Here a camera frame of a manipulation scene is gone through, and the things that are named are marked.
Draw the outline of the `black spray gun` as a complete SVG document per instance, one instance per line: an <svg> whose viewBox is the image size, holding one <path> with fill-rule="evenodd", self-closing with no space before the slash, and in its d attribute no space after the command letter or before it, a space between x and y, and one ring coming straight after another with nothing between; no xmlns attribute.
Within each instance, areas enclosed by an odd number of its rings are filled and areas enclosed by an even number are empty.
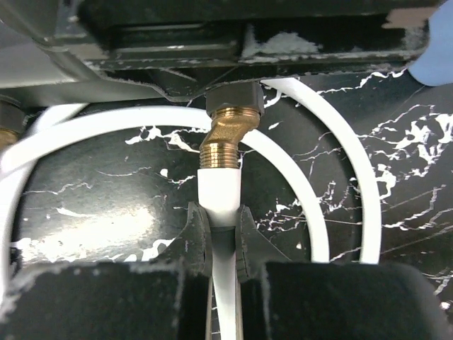
<svg viewBox="0 0 453 340"><path fill-rule="evenodd" d="M1 95L34 106L206 95L202 167L233 167L259 84L401 67L438 1L2 1Z"/></svg>

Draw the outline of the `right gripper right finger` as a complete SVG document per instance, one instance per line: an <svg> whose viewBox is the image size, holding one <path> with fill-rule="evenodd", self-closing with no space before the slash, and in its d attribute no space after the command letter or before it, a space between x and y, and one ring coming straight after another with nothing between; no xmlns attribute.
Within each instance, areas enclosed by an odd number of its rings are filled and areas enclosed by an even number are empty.
<svg viewBox="0 0 453 340"><path fill-rule="evenodd" d="M236 272L239 282L254 279L267 262L290 262L256 227L251 210L241 205L235 228Z"/></svg>

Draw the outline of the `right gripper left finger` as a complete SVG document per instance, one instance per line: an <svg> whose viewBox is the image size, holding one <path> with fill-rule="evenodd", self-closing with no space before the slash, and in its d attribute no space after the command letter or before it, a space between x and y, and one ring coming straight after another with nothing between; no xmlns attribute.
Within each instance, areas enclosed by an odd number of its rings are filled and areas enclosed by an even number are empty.
<svg viewBox="0 0 453 340"><path fill-rule="evenodd" d="M211 276L212 237L205 209L195 202L189 202L184 228L152 261L182 261L190 272Z"/></svg>

